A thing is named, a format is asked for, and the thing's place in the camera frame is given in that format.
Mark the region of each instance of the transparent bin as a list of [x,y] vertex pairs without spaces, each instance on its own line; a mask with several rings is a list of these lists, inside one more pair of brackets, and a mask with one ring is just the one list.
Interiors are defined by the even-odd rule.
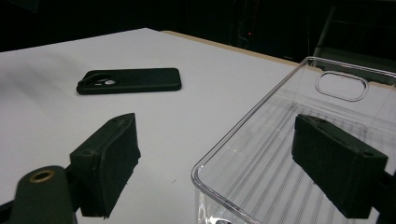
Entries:
[[396,74],[306,58],[193,168],[197,222],[376,223],[346,219],[291,157],[298,114],[319,117],[389,156],[396,169]]

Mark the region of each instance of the bin handle cutout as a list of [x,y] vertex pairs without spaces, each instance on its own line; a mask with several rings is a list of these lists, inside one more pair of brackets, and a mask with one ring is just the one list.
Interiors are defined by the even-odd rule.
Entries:
[[369,84],[361,77],[329,71],[324,72],[317,78],[316,88],[322,94],[356,102],[364,98]]

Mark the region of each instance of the white surface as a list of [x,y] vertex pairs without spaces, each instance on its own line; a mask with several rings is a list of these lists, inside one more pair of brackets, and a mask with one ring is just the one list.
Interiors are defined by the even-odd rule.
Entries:
[[[90,70],[179,69],[182,90],[81,96]],[[28,172],[69,164],[106,121],[135,112],[142,154],[110,219],[195,223],[192,166],[293,67],[149,29],[0,53],[0,203]]]

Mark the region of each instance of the smartphone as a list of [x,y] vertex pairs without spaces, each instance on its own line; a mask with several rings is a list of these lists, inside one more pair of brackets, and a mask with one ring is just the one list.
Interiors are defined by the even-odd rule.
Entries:
[[93,70],[77,85],[81,95],[180,89],[180,74],[176,68]]

